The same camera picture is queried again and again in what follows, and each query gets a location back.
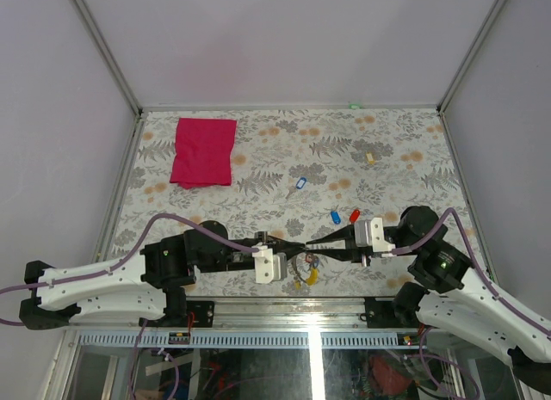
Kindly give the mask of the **grey keyring with yellow handle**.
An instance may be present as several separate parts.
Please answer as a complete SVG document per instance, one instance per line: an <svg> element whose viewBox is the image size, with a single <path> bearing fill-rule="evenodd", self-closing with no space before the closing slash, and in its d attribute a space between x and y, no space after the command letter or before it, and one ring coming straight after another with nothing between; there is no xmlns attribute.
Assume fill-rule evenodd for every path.
<svg viewBox="0 0 551 400"><path fill-rule="evenodd" d="M297 256L294 256L291 261L290 261L290 270L291 270L291 274L293 275L293 279L294 279L294 274L297 272L297 271L300 271L301 272L301 275L304 277L304 278L307 278L309 276L309 271L314 268L312 267L310 264L307 264L305 262L305 256L306 254L312 254L312 253L301 253Z"/></svg>

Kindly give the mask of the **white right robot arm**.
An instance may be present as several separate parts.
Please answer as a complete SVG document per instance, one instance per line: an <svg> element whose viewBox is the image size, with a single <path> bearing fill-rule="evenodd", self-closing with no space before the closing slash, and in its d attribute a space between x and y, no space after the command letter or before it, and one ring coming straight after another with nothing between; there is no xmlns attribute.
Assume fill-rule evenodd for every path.
<svg viewBox="0 0 551 400"><path fill-rule="evenodd" d="M407 271L413 279L393 298L394 320L455 335L502 361L531 389L549 394L549 320L492 281L469 244L461 252L445 241L445 219L456 214L453 208L438 216L427 206L410 206L395 226L381 218L359 220L316 242L344 242L344 249L321 251L344 262L412 257Z"/></svg>

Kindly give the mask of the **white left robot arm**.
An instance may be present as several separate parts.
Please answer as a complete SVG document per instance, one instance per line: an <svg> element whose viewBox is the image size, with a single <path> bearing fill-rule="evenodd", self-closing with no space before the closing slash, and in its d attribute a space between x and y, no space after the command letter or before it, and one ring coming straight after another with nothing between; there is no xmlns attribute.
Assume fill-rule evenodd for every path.
<svg viewBox="0 0 551 400"><path fill-rule="evenodd" d="M120 261L67 269L34 261L25 268L30 296L19 319L31 330L117 323L192 329L203 310L189 307L186 290L201 274L251 270L256 283L270 284L285 278L288 260L305 248L265 231L231 240L224 225L207 221Z"/></svg>

